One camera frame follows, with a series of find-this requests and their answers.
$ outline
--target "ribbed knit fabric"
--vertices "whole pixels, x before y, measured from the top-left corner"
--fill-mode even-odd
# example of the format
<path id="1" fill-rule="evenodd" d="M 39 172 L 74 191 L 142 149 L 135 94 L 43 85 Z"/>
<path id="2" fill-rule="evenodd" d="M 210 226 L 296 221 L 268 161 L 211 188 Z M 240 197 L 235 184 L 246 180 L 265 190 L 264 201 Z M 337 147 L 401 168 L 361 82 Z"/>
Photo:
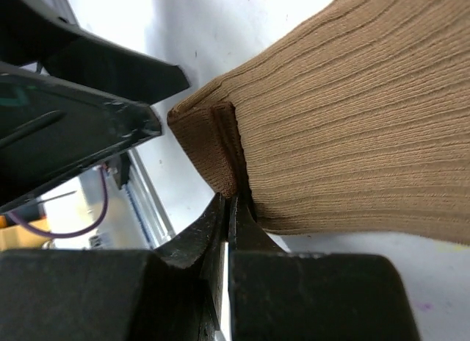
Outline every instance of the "ribbed knit fabric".
<path id="1" fill-rule="evenodd" d="M 269 231 L 470 243 L 469 10 L 470 0 L 335 0 L 168 123 L 226 196 L 246 184 L 244 152 Z"/>

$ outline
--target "wire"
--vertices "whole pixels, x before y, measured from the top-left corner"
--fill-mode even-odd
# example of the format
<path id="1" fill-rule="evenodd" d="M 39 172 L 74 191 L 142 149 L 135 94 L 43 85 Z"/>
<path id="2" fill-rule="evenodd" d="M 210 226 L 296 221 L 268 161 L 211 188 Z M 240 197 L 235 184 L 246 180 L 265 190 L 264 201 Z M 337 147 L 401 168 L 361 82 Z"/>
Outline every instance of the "wire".
<path id="1" fill-rule="evenodd" d="M 74 238 L 81 236 L 85 233 L 88 233 L 98 227 L 104 220 L 106 216 L 106 212 L 108 211 L 108 190 L 106 189 L 106 179 L 104 178 L 104 169 L 100 167 L 100 180 L 101 180 L 101 188 L 103 190 L 103 207 L 101 209 L 101 214 L 98 216 L 96 221 L 89 225 L 85 229 L 81 229 L 80 231 L 75 231 L 71 233 L 52 233 L 48 231 L 43 231 L 42 229 L 37 229 L 36 227 L 32 226 L 29 222 L 26 222 L 23 218 L 18 216 L 15 212 L 10 211 L 7 215 L 12 219 L 14 223 L 19 226 L 24 227 L 28 231 L 37 234 L 38 236 L 43 236 L 47 238 Z"/>

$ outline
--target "sock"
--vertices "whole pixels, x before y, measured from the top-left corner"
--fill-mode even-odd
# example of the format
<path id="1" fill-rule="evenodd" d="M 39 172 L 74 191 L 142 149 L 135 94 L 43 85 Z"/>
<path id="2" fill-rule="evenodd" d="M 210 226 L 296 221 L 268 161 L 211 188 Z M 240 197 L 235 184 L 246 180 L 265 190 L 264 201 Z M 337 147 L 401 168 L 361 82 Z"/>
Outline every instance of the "sock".
<path id="1" fill-rule="evenodd" d="M 470 243 L 470 0 L 335 0 L 176 105 L 225 196 L 278 234 Z"/>

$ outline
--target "white surface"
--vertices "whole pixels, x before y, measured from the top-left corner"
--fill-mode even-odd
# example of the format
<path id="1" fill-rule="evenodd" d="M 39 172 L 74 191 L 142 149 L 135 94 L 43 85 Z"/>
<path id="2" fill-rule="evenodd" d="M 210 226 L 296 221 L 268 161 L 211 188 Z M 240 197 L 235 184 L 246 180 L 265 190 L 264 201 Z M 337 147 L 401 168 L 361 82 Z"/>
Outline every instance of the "white surface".
<path id="1" fill-rule="evenodd" d="M 42 195 L 43 200 L 48 200 L 58 195 L 75 192 L 62 198 L 44 203 L 49 228 L 53 233 L 70 233 L 79 231 L 93 223 L 91 211 L 83 196 L 82 186 L 78 178 L 54 188 Z M 58 249 L 83 249 L 89 248 L 89 239 L 96 233 L 92 230 L 80 237 L 54 240 Z"/>
<path id="2" fill-rule="evenodd" d="M 85 29 L 179 64 L 192 88 L 155 106 L 166 112 L 213 77 L 256 55 L 332 0 L 70 0 Z M 212 197 L 167 127 L 139 147 L 176 232 Z M 388 256 L 409 293 L 423 340 L 470 340 L 470 249 L 404 234 L 277 238 L 293 251 Z M 227 319 L 223 321 L 227 335 Z"/>

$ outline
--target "black plastic part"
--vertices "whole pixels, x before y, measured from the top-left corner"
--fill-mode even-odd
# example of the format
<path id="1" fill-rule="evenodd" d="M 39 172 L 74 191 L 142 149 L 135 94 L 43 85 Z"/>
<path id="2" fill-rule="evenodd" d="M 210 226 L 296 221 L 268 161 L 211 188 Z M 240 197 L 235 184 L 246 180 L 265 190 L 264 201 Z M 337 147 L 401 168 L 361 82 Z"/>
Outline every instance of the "black plastic part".
<path id="1" fill-rule="evenodd" d="M 129 182 L 129 171 L 131 170 L 131 159 L 125 152 L 106 161 L 119 189 Z"/>
<path id="2" fill-rule="evenodd" d="M 121 48 L 68 24 L 41 0 L 0 0 L 0 60 L 39 61 L 52 76 L 134 101 L 189 87 L 176 65 Z"/>
<path id="3" fill-rule="evenodd" d="M 218 195 L 156 251 L 0 254 L 1 339 L 213 340 L 224 205 Z"/>
<path id="4" fill-rule="evenodd" d="M 0 255 L 2 339 L 215 340 L 225 201 L 154 252 Z M 384 257 L 290 254 L 231 207 L 233 341 L 419 340 L 400 276 Z"/>
<path id="5" fill-rule="evenodd" d="M 0 62 L 0 212 L 161 133 L 147 104 Z"/>
<path id="6" fill-rule="evenodd" d="M 386 258 L 283 252 L 239 198 L 228 273 L 234 341 L 419 340 L 400 275 Z"/>

